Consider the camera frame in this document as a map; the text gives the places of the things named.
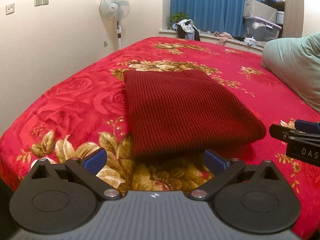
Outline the dark red knit sweater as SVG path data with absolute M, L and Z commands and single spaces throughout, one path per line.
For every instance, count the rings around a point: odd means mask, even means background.
M 136 158 L 246 145 L 266 135 L 261 120 L 200 70 L 128 70 L 124 82 Z

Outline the light green duvet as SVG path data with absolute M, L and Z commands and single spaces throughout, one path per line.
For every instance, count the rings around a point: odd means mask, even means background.
M 319 33 L 266 42 L 261 65 L 319 112 Z

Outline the red floral bed blanket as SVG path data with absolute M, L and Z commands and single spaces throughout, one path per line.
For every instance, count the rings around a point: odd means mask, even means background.
M 108 154 L 98 176 L 126 190 L 190 192 L 213 177 L 200 154 L 162 164 L 134 159 L 125 113 L 123 74 L 200 70 L 230 90 L 265 126 L 292 128 L 319 114 L 261 66 L 259 55 L 212 43 L 150 37 L 58 83 L 20 115 L 1 137 L 1 178 L 17 189 L 41 157 L 63 163 L 99 147 Z

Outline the grey plastic storage bin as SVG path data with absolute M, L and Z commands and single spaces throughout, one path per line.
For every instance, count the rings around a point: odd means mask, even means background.
M 257 16 L 244 18 L 245 37 L 254 38 L 256 41 L 270 41 L 277 39 L 282 27 Z

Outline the pink cloth on sill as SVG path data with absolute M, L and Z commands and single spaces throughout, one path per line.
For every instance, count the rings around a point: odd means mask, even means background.
M 220 45 L 220 46 L 224 46 L 225 43 L 228 40 L 233 40 L 234 39 L 234 37 L 231 34 L 225 32 L 225 31 L 222 32 L 222 33 L 219 33 L 218 31 L 215 31 L 213 33 L 213 35 L 214 35 L 214 37 L 217 37 L 219 39 L 217 44 Z

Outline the white cardboard box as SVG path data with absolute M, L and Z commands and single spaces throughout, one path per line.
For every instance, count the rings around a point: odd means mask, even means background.
M 277 9 L 270 7 L 257 0 L 246 0 L 244 2 L 243 18 L 259 17 L 268 22 L 275 23 L 277 18 Z

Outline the wooden shelf unit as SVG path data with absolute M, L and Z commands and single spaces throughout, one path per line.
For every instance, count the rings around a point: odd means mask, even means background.
M 263 3 L 284 12 L 282 37 L 302 37 L 304 0 L 263 1 Z

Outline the blue curtain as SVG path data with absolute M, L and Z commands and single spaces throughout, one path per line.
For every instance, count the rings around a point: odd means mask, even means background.
M 171 14 L 187 14 L 202 31 L 243 36 L 246 0 L 171 0 Z

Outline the green potted plant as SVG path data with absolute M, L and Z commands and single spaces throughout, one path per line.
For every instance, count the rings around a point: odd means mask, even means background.
M 188 19 L 189 15 L 188 14 L 184 14 L 182 12 L 177 12 L 175 14 L 172 14 L 171 16 L 169 16 L 167 18 L 167 29 L 172 29 L 172 25 L 174 23 L 178 23 L 181 20 L 185 20 Z

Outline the white standing fan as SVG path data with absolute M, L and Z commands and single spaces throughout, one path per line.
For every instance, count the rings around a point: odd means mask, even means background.
M 121 44 L 121 21 L 130 13 L 129 0 L 101 0 L 99 4 L 100 15 L 116 23 L 116 33 L 118 39 L 118 49 L 122 48 Z

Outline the white wall socket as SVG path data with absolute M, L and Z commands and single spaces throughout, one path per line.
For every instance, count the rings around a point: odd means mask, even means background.
M 5 7 L 6 15 L 13 14 L 14 12 L 15 12 L 15 4 L 14 3 L 6 5 L 6 7 Z

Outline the beige double wall switch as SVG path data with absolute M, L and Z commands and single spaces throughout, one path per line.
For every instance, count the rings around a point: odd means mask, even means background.
M 49 4 L 49 0 L 34 0 L 34 6 L 38 7 L 41 5 L 48 5 Z

